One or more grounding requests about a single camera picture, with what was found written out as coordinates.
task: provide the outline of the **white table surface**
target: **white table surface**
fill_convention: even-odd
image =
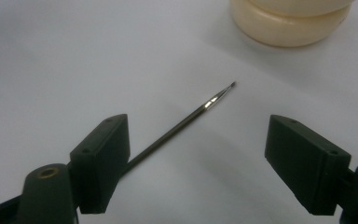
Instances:
[[[0,0],[0,203],[103,119],[128,114],[133,158],[235,80],[82,224],[338,223],[340,208],[308,214],[264,149],[278,114],[358,166],[358,1],[325,40],[279,49],[244,35],[228,1]]]

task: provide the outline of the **round container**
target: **round container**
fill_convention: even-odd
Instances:
[[[234,21],[248,36],[277,47],[305,46],[327,37],[345,20],[351,7],[297,18],[268,12],[250,0],[230,0],[230,4]]]

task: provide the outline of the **thin metal rod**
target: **thin metal rod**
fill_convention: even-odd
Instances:
[[[150,156],[153,152],[155,152],[157,149],[159,149],[164,143],[166,143],[168,140],[170,140],[172,137],[174,137],[177,133],[182,131],[188,124],[190,124],[192,121],[194,121],[196,118],[198,118],[200,115],[202,115],[204,112],[211,109],[212,106],[214,106],[220,99],[222,99],[223,96],[227,94],[231,88],[235,86],[235,82],[231,83],[228,87],[223,89],[222,91],[218,92],[214,97],[212,97],[209,101],[201,105],[199,108],[197,108],[193,113],[191,113],[189,116],[187,116],[185,119],[180,121],[178,124],[176,124],[173,128],[171,128],[167,133],[162,135],[158,140],[156,140],[152,145],[147,147],[144,151],[142,151],[139,155],[137,155],[135,158],[133,158],[124,169],[121,176],[124,176],[127,174],[130,170],[132,170],[136,165],[138,165],[141,161],[146,159],[148,156]]]

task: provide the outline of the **pointed metal tip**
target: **pointed metal tip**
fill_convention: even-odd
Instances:
[[[231,83],[231,85],[229,85],[228,87],[226,87],[225,89],[223,89],[222,91],[218,92],[214,97],[211,98],[211,100],[209,100],[208,102],[206,102],[203,107],[206,110],[209,110],[213,105],[215,105],[218,101],[220,101],[221,98],[223,98],[223,96],[225,96],[229,90],[231,90],[231,88],[233,88],[235,86],[236,82]]]

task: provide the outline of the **brass insert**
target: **brass insert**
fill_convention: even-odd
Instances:
[[[37,178],[39,179],[46,179],[50,178],[52,176],[55,176],[59,172],[59,169],[56,167],[49,167],[47,169],[44,169],[37,174]]]

